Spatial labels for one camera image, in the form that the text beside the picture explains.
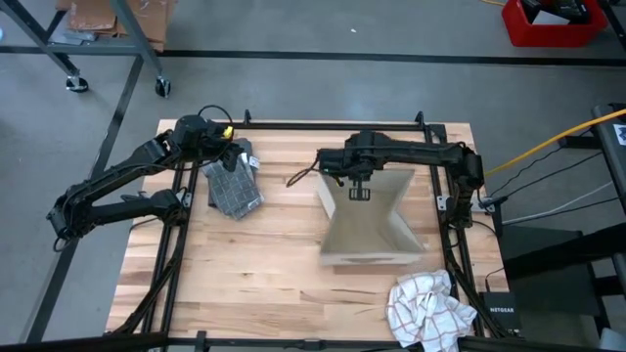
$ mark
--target yellow cable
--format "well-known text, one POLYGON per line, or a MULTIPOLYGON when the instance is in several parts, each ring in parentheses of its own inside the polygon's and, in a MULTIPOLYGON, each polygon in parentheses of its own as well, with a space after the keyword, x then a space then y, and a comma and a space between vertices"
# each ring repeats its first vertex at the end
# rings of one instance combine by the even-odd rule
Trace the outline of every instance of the yellow cable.
POLYGON ((514 158, 513 160, 507 161, 507 162, 503 163, 502 165, 500 165, 500 166, 498 166, 498 167, 496 167, 496 168, 494 168, 492 170, 487 171, 485 173, 485 176, 490 176, 490 175, 492 175, 492 174, 494 174, 494 173, 496 173, 496 172, 498 172, 500 170, 504 170, 507 167, 509 167, 509 166, 511 166, 511 165, 513 165, 513 164, 515 164, 515 163, 517 163, 519 161, 521 161, 521 160, 524 160, 527 157, 529 157, 529 156, 539 152, 540 150, 548 147, 550 144, 558 141, 559 139, 561 139, 561 138, 563 138, 565 136, 568 136, 568 135, 570 135, 572 133, 576 133, 576 132, 580 131, 583 128, 587 128, 587 127, 593 126, 595 124, 599 124, 599 123, 603 123, 605 121, 609 121, 610 119, 615 118, 615 117, 619 117, 619 116, 621 116, 623 114, 626 114, 626 109, 620 110, 620 111, 616 111, 616 112, 604 115, 602 117, 595 118, 595 119, 593 119, 591 121, 587 121, 585 123, 581 123, 581 124, 579 124, 576 127, 572 127, 572 128, 570 128, 570 129, 568 129, 568 130, 566 130, 564 132, 561 132, 561 133, 557 134, 555 137, 553 137, 553 138, 549 139, 548 141, 540 144, 539 146, 531 149, 530 151, 528 151, 528 152, 526 152, 526 153, 524 153, 524 154, 514 158))
POLYGON ((480 0, 480 1, 482 1, 484 3, 487 3, 487 4, 491 4, 491 5, 499 5, 499 6, 507 5, 506 3, 501 3, 501 2, 497 2, 497 1, 491 1, 491 0, 480 0))

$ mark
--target butcher block tabletop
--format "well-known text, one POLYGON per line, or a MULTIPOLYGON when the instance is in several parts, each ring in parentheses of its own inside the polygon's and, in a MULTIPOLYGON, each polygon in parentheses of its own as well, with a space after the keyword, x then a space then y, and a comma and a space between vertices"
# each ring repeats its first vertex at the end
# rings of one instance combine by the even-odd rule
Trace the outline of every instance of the butcher block tabletop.
MULTIPOLYGON (((162 120, 158 132, 173 129, 175 121, 162 120)), ((446 123, 446 129, 449 142, 465 142, 475 149, 469 124, 446 123)), ((236 131, 236 138, 252 142, 260 160, 256 182, 265 201, 235 221, 207 205, 207 181, 199 175, 170 336, 195 337, 198 330, 206 330, 210 338, 394 340, 384 307, 396 279, 444 268, 428 167, 389 164, 415 169, 399 211, 424 244, 425 253, 405 267, 321 266, 320 245, 330 220, 317 195, 318 175, 311 172, 295 186, 285 187, 291 175, 311 164, 318 149, 342 148, 343 141, 356 132, 236 131)), ((396 139, 424 140, 422 132, 384 133, 396 139)), ((443 170, 439 174, 447 195, 443 170)), ((151 194, 168 189, 173 175, 164 171, 146 177, 143 190, 151 194)), ((493 226, 487 215, 473 217, 493 226)), ((107 330, 121 325, 148 292, 161 230, 161 222, 152 221, 131 231, 107 330)), ((503 267, 498 242, 489 229, 477 224, 466 233, 476 289, 484 290, 485 276, 503 267)), ((172 231, 170 255, 177 234, 172 231)), ((454 243, 455 235, 450 237, 454 243)), ((491 275, 489 285, 507 291, 504 271, 491 275)), ((159 329, 166 290, 167 286, 156 303, 153 330, 159 329)), ((467 302, 461 289, 460 296, 467 302)))

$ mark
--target concrete floor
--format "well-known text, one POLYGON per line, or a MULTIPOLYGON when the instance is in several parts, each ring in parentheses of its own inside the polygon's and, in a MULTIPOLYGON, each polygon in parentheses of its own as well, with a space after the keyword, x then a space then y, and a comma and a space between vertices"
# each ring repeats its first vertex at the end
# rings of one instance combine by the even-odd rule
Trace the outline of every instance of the concrete floor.
MULTIPOLYGON (((47 23, 50 7, 23 1, 47 23)), ((616 9, 622 15, 622 9, 616 9)), ((500 8, 478 0, 210 0, 181 1, 168 29, 168 48, 310 50, 432 55, 623 58, 607 31, 582 49, 521 49, 504 30, 500 8)), ((0 14, 5 40, 30 45, 0 14)), ((0 343, 17 342, 53 258, 55 238, 45 214, 56 197, 83 180, 93 163, 132 64, 131 58, 74 57, 92 91, 66 92, 65 78, 44 56, 0 55, 0 343)), ((126 158, 154 136, 161 118, 218 104, 241 118, 470 122, 485 168, 590 118, 597 104, 626 101, 626 71, 611 68, 464 66, 357 62, 164 59, 171 97, 154 93, 142 70, 113 149, 126 158)), ((588 155, 563 151, 527 171, 515 185, 588 155)), ((495 190, 518 168, 487 180, 495 190)), ((549 179, 509 200, 505 218, 550 209, 609 179, 601 159, 549 179)), ((139 183, 124 193, 139 189, 139 183)), ((614 197, 606 189, 591 200, 614 197)), ((623 221, 616 202, 532 223, 591 232, 623 221)), ((47 339, 102 333, 121 266, 129 222, 98 229, 79 246, 47 339)), ((606 272, 610 268, 600 266, 606 272)), ((626 321, 622 298, 611 319, 626 321)), ((593 344, 585 321, 559 314, 524 317, 538 340, 593 344), (546 332, 559 327, 559 333, 546 332)))

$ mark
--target red box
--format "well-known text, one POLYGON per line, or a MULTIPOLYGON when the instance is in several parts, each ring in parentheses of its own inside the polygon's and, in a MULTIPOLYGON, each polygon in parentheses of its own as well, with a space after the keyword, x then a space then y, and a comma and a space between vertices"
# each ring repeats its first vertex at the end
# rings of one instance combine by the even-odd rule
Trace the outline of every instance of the red box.
POLYGON ((520 0, 509 0, 502 10, 507 31, 513 45, 518 47, 585 46, 606 27, 606 18, 597 0, 583 0, 589 10, 588 24, 531 24, 526 18, 520 0))

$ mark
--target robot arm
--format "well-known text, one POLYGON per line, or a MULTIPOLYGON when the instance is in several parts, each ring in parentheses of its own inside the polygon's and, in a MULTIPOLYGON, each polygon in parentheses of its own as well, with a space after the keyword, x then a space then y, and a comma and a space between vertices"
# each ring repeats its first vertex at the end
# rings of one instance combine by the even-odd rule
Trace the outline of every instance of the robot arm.
POLYGON ((471 227, 471 196, 484 184, 482 161, 463 143, 429 144, 398 141, 381 132, 362 131, 345 141, 343 149, 318 151, 320 171, 337 180, 352 182, 351 200, 369 200, 363 182, 388 162, 444 166, 450 170, 455 189, 446 204, 446 221, 457 228, 471 227))
POLYGON ((47 219, 57 236, 69 241, 88 234, 96 226, 155 215, 165 223, 187 217, 187 211, 171 190, 158 191, 150 198, 93 206, 94 201, 142 176, 155 175, 184 162, 222 160, 224 167, 235 170, 243 151, 232 143, 233 129, 198 115, 187 115, 167 130, 137 148, 123 162, 110 167, 101 176, 69 187, 59 197, 47 219))

